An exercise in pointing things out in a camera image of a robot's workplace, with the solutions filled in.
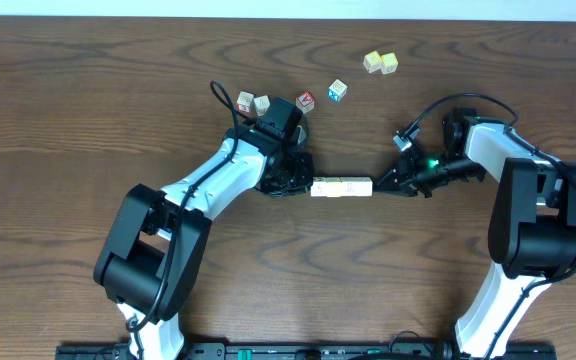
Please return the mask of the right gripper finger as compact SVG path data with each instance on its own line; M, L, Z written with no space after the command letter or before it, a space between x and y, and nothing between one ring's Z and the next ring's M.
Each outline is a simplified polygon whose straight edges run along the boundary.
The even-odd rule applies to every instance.
M416 196L415 186L407 182L400 182L398 179L381 179L374 184L373 191L402 197Z
M400 182L406 182L408 180L408 164L406 162L394 163L376 182L381 179L398 179Z

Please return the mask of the wooden block with M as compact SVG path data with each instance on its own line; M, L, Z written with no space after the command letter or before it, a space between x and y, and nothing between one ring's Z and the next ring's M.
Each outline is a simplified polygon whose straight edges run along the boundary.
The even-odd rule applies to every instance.
M356 177L354 190L357 196L369 197L373 192L373 182L370 177Z

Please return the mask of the wooden A block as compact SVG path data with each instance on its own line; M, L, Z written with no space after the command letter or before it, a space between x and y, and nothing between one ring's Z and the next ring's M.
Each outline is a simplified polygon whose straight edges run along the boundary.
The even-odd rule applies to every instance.
M312 197L327 197L327 181L325 177L315 177L310 188Z

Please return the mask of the wooden block with figure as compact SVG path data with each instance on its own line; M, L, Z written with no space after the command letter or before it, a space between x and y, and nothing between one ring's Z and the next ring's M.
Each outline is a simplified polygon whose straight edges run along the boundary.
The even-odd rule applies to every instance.
M340 182L341 182L340 193L342 196L352 197L357 195L355 177L341 177Z

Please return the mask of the yellow top block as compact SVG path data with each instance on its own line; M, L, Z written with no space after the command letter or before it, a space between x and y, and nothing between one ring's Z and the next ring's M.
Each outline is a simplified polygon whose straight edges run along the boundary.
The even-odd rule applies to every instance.
M343 182L339 177L325 178L326 197L341 197L344 193Z

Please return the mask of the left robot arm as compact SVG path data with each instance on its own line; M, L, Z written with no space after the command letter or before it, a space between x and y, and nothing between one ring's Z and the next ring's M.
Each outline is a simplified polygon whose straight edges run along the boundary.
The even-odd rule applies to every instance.
M266 113L229 129L219 150L183 179L124 197L93 279L126 319L128 359L175 359L184 347L178 314L196 282L212 223L249 189L280 198L307 192L313 160L308 125L275 98Z

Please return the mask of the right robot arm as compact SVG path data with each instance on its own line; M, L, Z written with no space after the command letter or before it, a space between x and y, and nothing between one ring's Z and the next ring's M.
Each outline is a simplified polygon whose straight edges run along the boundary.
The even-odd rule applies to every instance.
M417 121L397 132L393 141L400 158L373 189L429 198L452 181L487 176L497 181L487 235L492 263L441 356L500 359L535 299L576 273L576 163L541 152L511 124L470 108L447 113L442 127L439 154L417 143Z

